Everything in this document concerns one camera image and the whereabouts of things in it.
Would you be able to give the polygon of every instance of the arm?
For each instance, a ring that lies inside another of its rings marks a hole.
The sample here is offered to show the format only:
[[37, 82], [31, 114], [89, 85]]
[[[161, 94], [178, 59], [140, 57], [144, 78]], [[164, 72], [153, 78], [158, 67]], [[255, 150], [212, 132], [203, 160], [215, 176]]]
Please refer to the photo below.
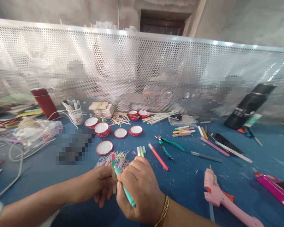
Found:
[[9, 204], [3, 209], [0, 227], [39, 226], [66, 203], [84, 202], [92, 197], [102, 208], [105, 199], [109, 200], [112, 195], [112, 184], [115, 181], [111, 178], [111, 174], [111, 167], [98, 167]]
[[[149, 162], [137, 156], [117, 178], [119, 181], [117, 202], [125, 216], [134, 221], [157, 224], [164, 207], [165, 195], [160, 191]], [[133, 197], [135, 208], [129, 204], [121, 183]], [[162, 227], [172, 226], [218, 227], [219, 225], [170, 200]]]

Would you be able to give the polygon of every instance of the green-handled pliers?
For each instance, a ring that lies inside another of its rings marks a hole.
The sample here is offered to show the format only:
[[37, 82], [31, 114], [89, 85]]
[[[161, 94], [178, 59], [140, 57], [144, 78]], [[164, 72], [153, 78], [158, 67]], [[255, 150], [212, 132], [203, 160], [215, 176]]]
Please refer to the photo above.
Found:
[[162, 138], [160, 135], [156, 136], [155, 135], [155, 138], [159, 140], [159, 144], [164, 152], [164, 154], [168, 157], [169, 160], [171, 161], [174, 161], [173, 157], [167, 152], [165, 146], [164, 146], [164, 143], [163, 142], [166, 142], [166, 143], [169, 143], [171, 145], [174, 145], [176, 148], [179, 148], [181, 151], [185, 151], [185, 149], [183, 147], [181, 147], [179, 144], [175, 143], [175, 142], [172, 142], [172, 141], [169, 141], [167, 139], [164, 139]]

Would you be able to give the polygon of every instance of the stack of popsicle sticks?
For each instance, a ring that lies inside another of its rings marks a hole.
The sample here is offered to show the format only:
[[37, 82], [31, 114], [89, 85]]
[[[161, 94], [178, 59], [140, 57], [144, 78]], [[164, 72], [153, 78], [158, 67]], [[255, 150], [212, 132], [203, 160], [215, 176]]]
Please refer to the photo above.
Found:
[[110, 121], [111, 125], [119, 125], [120, 123], [130, 125], [127, 113], [114, 112]]

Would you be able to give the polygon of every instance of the plastic bag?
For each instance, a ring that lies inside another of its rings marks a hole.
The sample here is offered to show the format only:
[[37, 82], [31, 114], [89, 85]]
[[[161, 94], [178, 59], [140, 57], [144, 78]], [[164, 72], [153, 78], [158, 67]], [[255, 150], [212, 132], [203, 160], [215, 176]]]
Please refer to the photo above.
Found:
[[25, 118], [13, 135], [23, 145], [35, 148], [51, 140], [62, 128], [60, 121]]
[[197, 127], [196, 123], [198, 122], [196, 119], [194, 119], [192, 116], [189, 115], [182, 115], [182, 120], [178, 121], [172, 118], [168, 118], [168, 121], [170, 125], [176, 126], [176, 127], [182, 127], [182, 126], [191, 126], [191, 127]]

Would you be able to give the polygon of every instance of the hand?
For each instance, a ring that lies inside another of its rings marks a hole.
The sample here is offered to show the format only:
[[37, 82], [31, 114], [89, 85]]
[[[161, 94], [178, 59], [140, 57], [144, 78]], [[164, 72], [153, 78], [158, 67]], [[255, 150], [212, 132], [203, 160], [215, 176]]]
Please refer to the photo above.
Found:
[[[126, 218], [155, 225], [160, 219], [165, 195], [159, 189], [149, 162], [136, 156], [117, 178], [117, 202]], [[121, 183], [133, 197], [135, 208], [128, 202]]]
[[117, 179], [111, 176], [111, 166], [100, 166], [81, 176], [62, 182], [63, 191], [68, 202], [80, 203], [94, 197], [95, 202], [99, 203], [99, 207], [102, 208], [105, 199], [110, 200], [113, 193], [112, 185], [117, 182]]

